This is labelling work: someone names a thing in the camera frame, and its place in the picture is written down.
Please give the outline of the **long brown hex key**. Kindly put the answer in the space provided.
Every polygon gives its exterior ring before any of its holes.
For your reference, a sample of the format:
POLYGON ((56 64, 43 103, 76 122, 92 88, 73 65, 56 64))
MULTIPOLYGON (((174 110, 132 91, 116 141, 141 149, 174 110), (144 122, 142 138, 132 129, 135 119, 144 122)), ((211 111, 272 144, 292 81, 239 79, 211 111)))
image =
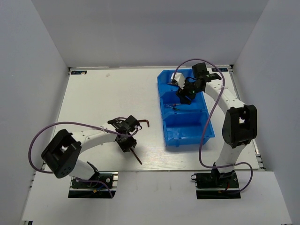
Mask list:
POLYGON ((141 123, 146 123, 147 124, 147 127, 149 128, 150 127, 150 123, 148 120, 138 120, 138 122, 141 124, 141 123))

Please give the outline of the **small brown hex key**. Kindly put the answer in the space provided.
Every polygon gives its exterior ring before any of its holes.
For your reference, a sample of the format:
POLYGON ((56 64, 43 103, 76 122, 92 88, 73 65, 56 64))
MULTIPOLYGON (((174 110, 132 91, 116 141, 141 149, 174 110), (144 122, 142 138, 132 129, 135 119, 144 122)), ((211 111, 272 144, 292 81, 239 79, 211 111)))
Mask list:
POLYGON ((135 153, 135 149, 132 147, 130 150, 131 150, 132 154, 134 155, 134 157, 136 158, 136 160, 138 161, 138 163, 139 163, 140 165, 142 165, 143 163, 142 163, 142 161, 139 159, 139 157, 137 156, 137 154, 135 153))

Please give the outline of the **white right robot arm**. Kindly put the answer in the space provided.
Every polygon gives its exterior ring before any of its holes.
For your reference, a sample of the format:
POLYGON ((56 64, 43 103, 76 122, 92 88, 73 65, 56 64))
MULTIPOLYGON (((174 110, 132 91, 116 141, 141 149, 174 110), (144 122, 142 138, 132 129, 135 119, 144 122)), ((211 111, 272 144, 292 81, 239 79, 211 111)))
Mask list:
POLYGON ((216 162, 210 167, 217 172, 212 174, 212 183, 224 186, 238 165, 238 158, 244 148, 257 136, 257 108, 238 100, 225 86, 225 77, 219 68, 209 73, 208 61, 200 60, 192 67, 193 82, 175 71, 171 76, 172 84, 178 86, 177 96, 182 104, 190 104, 199 92, 204 92, 215 101, 213 108, 219 106, 225 114, 222 127, 224 145, 216 162))

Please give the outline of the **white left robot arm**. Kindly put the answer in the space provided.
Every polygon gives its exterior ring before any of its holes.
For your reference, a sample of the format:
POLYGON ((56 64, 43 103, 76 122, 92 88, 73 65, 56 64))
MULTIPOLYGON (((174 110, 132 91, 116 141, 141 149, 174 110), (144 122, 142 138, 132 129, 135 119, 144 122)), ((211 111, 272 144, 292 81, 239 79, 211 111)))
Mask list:
POLYGON ((140 127, 140 122, 130 115, 126 119, 115 118, 98 128, 84 131, 68 132, 62 129, 41 157, 58 179, 69 175, 83 180, 88 187, 94 187, 99 182, 99 172, 92 163, 80 160, 80 154, 105 143, 116 143, 123 152, 130 152, 137 144, 133 135, 140 127))

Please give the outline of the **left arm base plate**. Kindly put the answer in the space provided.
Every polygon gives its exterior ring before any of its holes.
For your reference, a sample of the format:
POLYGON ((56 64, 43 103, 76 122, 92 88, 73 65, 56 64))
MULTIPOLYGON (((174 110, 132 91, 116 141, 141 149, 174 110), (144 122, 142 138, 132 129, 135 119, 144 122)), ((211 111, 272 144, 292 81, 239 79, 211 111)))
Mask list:
POLYGON ((76 178, 71 179, 68 198, 82 199, 111 199, 117 190, 118 172, 103 172, 97 177, 99 182, 82 182, 76 178))

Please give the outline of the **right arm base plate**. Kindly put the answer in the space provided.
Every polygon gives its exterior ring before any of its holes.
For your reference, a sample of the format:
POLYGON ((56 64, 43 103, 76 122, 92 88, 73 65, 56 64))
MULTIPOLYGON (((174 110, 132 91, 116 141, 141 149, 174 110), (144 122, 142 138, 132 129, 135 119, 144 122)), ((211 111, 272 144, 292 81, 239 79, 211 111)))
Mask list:
POLYGON ((212 173, 194 173, 197 200, 240 199, 240 187, 236 173, 230 178, 217 179, 212 173))

